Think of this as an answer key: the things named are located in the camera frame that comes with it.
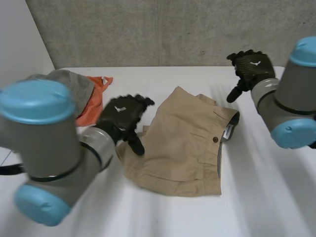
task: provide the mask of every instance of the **white logo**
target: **white logo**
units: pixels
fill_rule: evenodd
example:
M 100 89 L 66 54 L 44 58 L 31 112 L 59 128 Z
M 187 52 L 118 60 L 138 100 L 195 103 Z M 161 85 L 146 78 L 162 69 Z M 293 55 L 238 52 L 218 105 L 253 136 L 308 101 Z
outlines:
M 125 107 L 123 107 L 123 108 L 118 108 L 118 107 L 116 107 L 116 106 L 114 106 L 114 107 L 115 107 L 115 109 L 116 109 L 118 112 L 121 112 L 121 111 L 126 110 L 126 108 L 125 108 Z
M 260 63 L 261 63 L 261 61 L 259 61 L 259 62 L 257 62 L 257 63 L 250 62 L 250 64 L 256 65 L 256 66 L 258 66 Z

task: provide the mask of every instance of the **gray wall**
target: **gray wall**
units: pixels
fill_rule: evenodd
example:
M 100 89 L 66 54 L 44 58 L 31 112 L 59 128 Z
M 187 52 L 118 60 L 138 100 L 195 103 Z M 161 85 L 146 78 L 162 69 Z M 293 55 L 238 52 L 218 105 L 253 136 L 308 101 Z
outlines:
M 229 65 L 240 50 L 284 66 L 316 35 L 316 0 L 27 0 L 56 68 Z

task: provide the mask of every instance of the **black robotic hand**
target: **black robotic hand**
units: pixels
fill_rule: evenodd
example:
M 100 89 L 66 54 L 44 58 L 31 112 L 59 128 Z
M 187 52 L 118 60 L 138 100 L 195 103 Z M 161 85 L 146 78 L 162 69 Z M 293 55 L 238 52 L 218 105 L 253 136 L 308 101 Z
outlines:
M 236 76 L 240 77 L 237 86 L 230 92 L 227 102 L 234 102 L 243 91 L 252 88 L 264 79 L 275 78 L 272 63 L 266 54 L 248 50 L 233 53 L 227 57 L 235 66 Z
M 119 140 L 127 141 L 133 152 L 141 156 L 145 149 L 135 129 L 147 107 L 154 104 L 150 98 L 141 95 L 112 99 L 105 106 L 95 127 L 108 133 L 115 144 Z

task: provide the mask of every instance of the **beige fabric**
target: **beige fabric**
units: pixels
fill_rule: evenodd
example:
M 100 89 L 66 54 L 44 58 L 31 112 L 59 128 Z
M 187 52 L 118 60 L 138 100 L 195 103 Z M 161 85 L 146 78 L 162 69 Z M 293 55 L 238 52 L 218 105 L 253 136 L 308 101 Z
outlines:
M 204 95 L 195 97 L 177 87 L 142 133 L 145 154 L 135 155 L 126 143 L 118 147 L 126 177 L 165 195 L 220 195 L 220 140 L 237 111 L 215 103 Z

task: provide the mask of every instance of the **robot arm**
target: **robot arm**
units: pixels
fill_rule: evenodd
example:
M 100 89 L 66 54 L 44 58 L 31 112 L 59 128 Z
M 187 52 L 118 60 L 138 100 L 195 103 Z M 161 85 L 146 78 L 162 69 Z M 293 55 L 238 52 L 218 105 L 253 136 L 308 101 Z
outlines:
M 79 137 L 68 89 L 49 80 L 26 80 L 0 94 L 0 142 L 20 154 L 23 164 L 0 167 L 2 174 L 26 172 L 14 202 L 30 219 L 58 225 L 81 195 L 116 157 L 119 140 L 138 155 L 144 148 L 135 128 L 154 102 L 140 95 L 112 99 L 97 124 Z
M 282 148 L 315 148 L 316 142 L 316 37 L 297 42 L 281 80 L 261 52 L 228 56 L 240 77 L 227 97 L 235 101 L 251 90 L 252 100 L 271 137 Z

